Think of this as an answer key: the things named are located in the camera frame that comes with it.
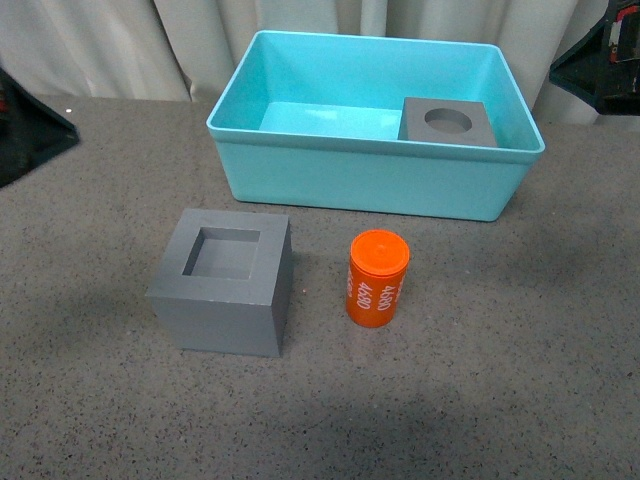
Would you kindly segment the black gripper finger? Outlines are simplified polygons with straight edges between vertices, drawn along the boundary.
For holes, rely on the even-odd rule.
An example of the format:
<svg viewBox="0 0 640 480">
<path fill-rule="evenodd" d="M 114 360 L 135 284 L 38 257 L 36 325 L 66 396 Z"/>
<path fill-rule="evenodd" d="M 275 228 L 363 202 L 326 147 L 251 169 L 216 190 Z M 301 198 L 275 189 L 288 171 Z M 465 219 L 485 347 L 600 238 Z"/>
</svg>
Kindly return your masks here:
<svg viewBox="0 0 640 480">
<path fill-rule="evenodd" d="M 639 3 L 610 1 L 603 17 L 555 60 L 549 81 L 601 115 L 639 114 Z"/>
<path fill-rule="evenodd" d="M 76 127 L 1 69 L 1 187 L 80 142 Z"/>
</svg>

